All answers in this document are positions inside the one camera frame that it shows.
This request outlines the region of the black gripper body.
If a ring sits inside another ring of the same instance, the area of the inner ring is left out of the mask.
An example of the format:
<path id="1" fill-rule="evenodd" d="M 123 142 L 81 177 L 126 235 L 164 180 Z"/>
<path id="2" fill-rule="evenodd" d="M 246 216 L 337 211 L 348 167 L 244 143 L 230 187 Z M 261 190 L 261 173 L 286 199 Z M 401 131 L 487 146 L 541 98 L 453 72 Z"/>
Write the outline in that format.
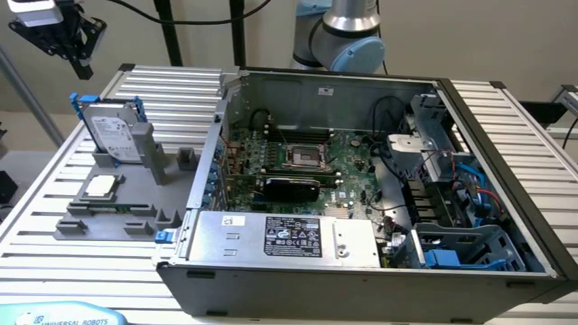
<path id="1" fill-rule="evenodd" d="M 86 34 L 82 19 L 86 15 L 74 15 L 58 24 L 30 28 L 29 41 L 50 56 L 82 56 Z"/>

